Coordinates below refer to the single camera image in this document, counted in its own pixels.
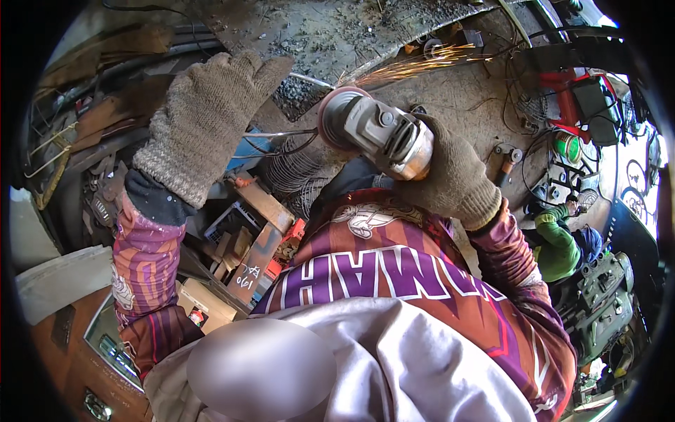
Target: knit glove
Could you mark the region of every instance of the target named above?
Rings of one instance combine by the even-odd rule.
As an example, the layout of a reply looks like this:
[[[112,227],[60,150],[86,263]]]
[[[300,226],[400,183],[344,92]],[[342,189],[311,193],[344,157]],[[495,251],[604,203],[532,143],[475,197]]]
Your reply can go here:
[[[485,175],[485,164],[464,139],[428,115],[415,114],[434,134],[429,174],[424,180],[396,182],[402,199],[443,217],[455,217],[465,230],[482,228],[493,219],[502,193]]]
[[[292,57],[262,62],[252,51],[219,53],[175,77],[150,122],[151,139],[136,168],[195,208],[234,156],[242,134],[293,66]]]

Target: machine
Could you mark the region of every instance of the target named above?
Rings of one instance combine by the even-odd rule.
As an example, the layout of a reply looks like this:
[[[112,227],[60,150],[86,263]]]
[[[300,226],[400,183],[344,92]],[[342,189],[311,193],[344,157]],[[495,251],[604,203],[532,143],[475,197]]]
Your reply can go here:
[[[328,145],[359,151],[392,179],[421,180],[429,173],[434,136],[427,125],[360,88],[328,94],[319,105],[318,128]]]
[[[625,253],[601,253],[556,284],[554,305],[582,367],[609,350],[633,317],[630,259]]]

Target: cardboard box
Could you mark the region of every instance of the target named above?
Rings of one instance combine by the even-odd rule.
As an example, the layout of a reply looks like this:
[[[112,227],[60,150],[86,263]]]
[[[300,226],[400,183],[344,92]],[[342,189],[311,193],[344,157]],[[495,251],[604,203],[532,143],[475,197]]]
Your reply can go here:
[[[208,287],[195,279],[188,278],[185,284],[176,282],[178,306],[185,309],[187,315],[204,334],[229,324],[237,311],[220,300]]]

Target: metal workpiece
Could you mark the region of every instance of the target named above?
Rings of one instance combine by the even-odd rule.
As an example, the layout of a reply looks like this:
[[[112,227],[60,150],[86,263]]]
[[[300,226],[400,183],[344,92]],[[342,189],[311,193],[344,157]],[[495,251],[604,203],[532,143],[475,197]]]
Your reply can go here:
[[[296,72],[290,72],[288,76],[290,76],[291,78],[302,79],[304,81],[310,82],[314,85],[322,86],[324,88],[335,89],[334,85],[330,85],[328,82],[324,82],[320,79],[312,78],[311,76],[305,76]]]
[[[296,60],[293,72],[329,85],[297,78],[282,82],[272,98],[295,122],[332,87],[355,81],[394,57],[405,44],[498,4],[492,0],[478,6],[466,0],[380,0],[379,4],[270,0],[234,6],[232,2],[204,0],[190,6],[227,51],[236,54],[253,49],[263,59],[291,55]]]

